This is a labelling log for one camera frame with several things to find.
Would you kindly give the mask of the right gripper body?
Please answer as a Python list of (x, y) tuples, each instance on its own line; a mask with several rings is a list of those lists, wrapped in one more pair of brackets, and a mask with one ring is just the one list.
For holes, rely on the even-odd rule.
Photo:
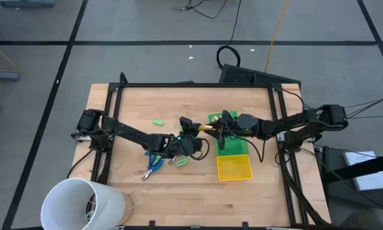
[(226, 138), (231, 140), (236, 140), (237, 136), (235, 135), (235, 118), (227, 111), (223, 110), (220, 118), (220, 129), (218, 137), (218, 146), (220, 150), (225, 149)]

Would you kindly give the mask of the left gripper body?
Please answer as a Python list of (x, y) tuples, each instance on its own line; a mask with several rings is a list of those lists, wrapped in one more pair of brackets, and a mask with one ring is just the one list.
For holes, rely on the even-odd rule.
[(181, 126), (181, 131), (180, 131), (181, 138), (195, 137), (194, 123), (192, 122), (191, 119), (183, 117), (183, 116), (180, 117), (180, 126)]

